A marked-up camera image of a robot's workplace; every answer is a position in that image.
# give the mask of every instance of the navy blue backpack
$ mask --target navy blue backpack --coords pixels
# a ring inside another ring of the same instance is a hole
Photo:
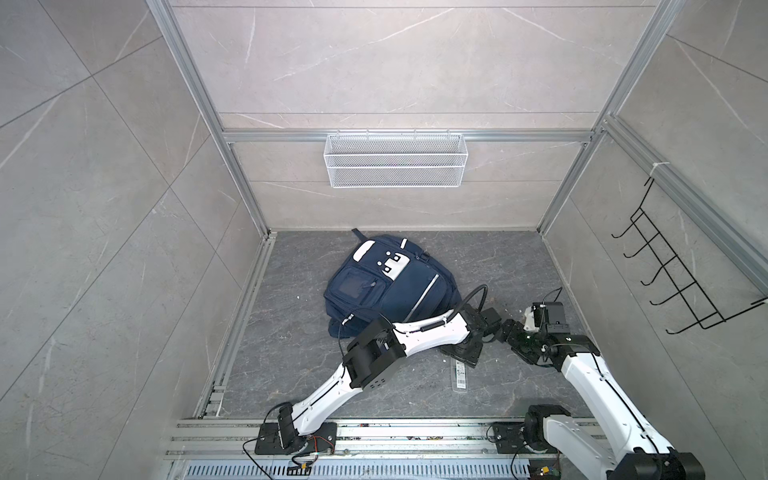
[[[323,294],[333,338],[357,336],[380,316],[392,323],[415,322],[462,301],[451,272],[415,243],[352,232],[362,243],[333,274]]]

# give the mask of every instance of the dark gray floor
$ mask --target dark gray floor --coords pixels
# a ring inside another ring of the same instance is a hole
[[[462,295],[489,287],[486,306],[502,317],[520,311],[560,286],[536,232],[407,232],[455,275]],[[277,235],[253,313],[224,393],[221,415],[260,419],[278,402],[299,401],[339,365],[336,339],[326,331],[326,282],[358,240],[350,232]],[[565,314],[574,333],[583,327],[568,296]],[[508,346],[489,343],[468,369],[467,393],[453,392],[450,359],[436,349],[408,360],[385,389],[364,392],[336,417],[523,416],[532,403],[559,403],[591,416],[581,397],[553,369],[529,366]]]

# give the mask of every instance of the white mesh basket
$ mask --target white mesh basket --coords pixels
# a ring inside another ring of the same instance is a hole
[[[331,187],[458,187],[467,163],[460,134],[331,134],[323,153]]]

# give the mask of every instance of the backpack strap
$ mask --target backpack strap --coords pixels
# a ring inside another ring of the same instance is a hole
[[[368,240],[368,237],[366,237],[365,235],[363,235],[363,234],[360,232],[360,230],[357,230],[356,228],[353,228],[353,229],[352,229],[352,233],[354,233],[354,234],[355,234],[355,237],[359,238],[361,242],[364,242],[364,241]]]

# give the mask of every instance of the black wire rack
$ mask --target black wire rack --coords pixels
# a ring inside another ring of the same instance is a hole
[[[701,329],[704,329],[704,330],[710,329],[713,326],[720,325],[721,323],[725,323],[725,322],[727,322],[730,319],[733,319],[733,318],[735,318],[735,317],[737,317],[739,315],[742,315],[742,314],[744,314],[746,312],[749,312],[750,310],[754,310],[758,306],[763,305],[765,303],[765,301],[768,300],[768,296],[766,296],[764,298],[761,298],[760,300],[756,300],[756,301],[750,303],[749,307],[747,307],[744,310],[741,310],[738,313],[734,313],[733,315],[728,316],[728,317],[724,316],[720,312],[720,309],[718,309],[717,306],[714,304],[714,302],[712,301],[710,296],[707,295],[707,292],[704,290],[704,288],[699,284],[698,280],[696,280],[696,277],[694,277],[694,275],[690,272],[690,270],[688,270],[688,267],[685,265],[683,260],[677,254],[675,249],[672,248],[672,245],[670,245],[670,243],[667,241],[667,238],[664,237],[664,235],[661,233],[661,231],[656,227],[656,224],[650,219],[650,217],[645,212],[645,210],[643,210],[643,203],[645,203],[645,199],[648,197],[648,192],[650,191],[650,188],[654,185],[654,179],[653,178],[648,178],[648,180],[646,180],[646,182],[645,182],[645,184],[643,186],[646,186],[646,185],[648,186],[648,188],[645,190],[645,195],[643,196],[643,200],[641,200],[641,202],[640,202],[640,206],[637,208],[637,210],[634,211],[634,213],[632,213],[630,215],[631,223],[630,223],[629,227],[627,227],[627,229],[624,232],[622,232],[621,235],[616,236],[616,235],[611,234],[611,236],[613,238],[622,238],[630,229],[632,229],[634,227],[634,229],[643,238],[643,241],[645,243],[643,244],[642,247],[640,247],[640,249],[637,252],[632,253],[631,255],[627,255],[625,253],[624,256],[626,258],[635,257],[636,255],[638,255],[641,251],[643,251],[647,247],[652,252],[654,257],[656,257],[656,260],[658,260],[658,262],[660,264],[659,270],[657,270],[657,272],[654,275],[654,277],[652,279],[650,279],[650,282],[645,283],[644,281],[641,280],[641,283],[643,285],[645,285],[645,286],[649,286],[659,277],[659,274],[661,272],[664,272],[664,273],[667,274],[667,277],[670,279],[670,281],[672,282],[672,285],[674,286],[674,288],[676,290],[675,293],[673,293],[672,295],[670,295],[666,299],[661,300],[658,303],[655,303],[655,302],[651,301],[650,304],[651,305],[663,305],[666,302],[672,300],[674,297],[679,295],[680,298],[682,298],[683,301],[685,302],[685,306],[688,307],[688,310],[690,311],[690,314],[694,316],[694,319],[696,319],[696,321],[691,323],[689,326],[686,326],[683,329],[680,329],[680,330],[678,330],[676,332],[672,332],[669,329],[667,329],[667,333],[669,333],[670,335],[677,335],[678,333],[682,333],[682,332],[684,332],[684,331],[688,330],[689,328],[692,328],[692,327],[694,327],[696,325],[698,325],[699,327],[701,327]],[[637,222],[639,221],[639,219],[641,219],[643,217],[645,217],[645,219],[648,221],[648,223],[653,227],[652,231],[655,231],[655,233],[653,235],[651,235],[650,238],[647,238],[646,234],[643,233],[642,230],[640,230],[640,228],[637,226]],[[672,252],[672,257],[669,260],[665,261],[665,262],[661,261],[661,258],[659,257],[658,252],[656,250],[654,250],[653,245],[650,244],[650,242],[652,242],[657,237],[661,238],[666,243],[666,245],[669,248],[669,250]],[[688,283],[686,286],[682,286],[681,287],[680,285],[678,285],[677,282],[675,282],[674,278],[672,278],[672,274],[667,269],[667,267],[670,266],[674,260],[677,260],[677,262],[685,269],[686,273],[693,280],[691,283]],[[690,303],[688,303],[688,299],[685,298],[685,295],[683,295],[683,292],[688,290],[688,289],[690,289],[690,288],[698,288],[701,291],[701,293],[704,295],[704,297],[707,299],[707,302],[709,302],[709,304],[712,306],[712,308],[714,309],[714,312],[712,312],[711,314],[705,316],[704,318],[699,318],[699,316],[694,311],[694,308],[690,305]],[[715,323],[711,323],[710,325],[702,324],[702,322],[704,320],[707,320],[707,319],[709,319],[709,318],[711,318],[713,316],[716,316],[716,315],[720,317],[719,321],[716,321]]]

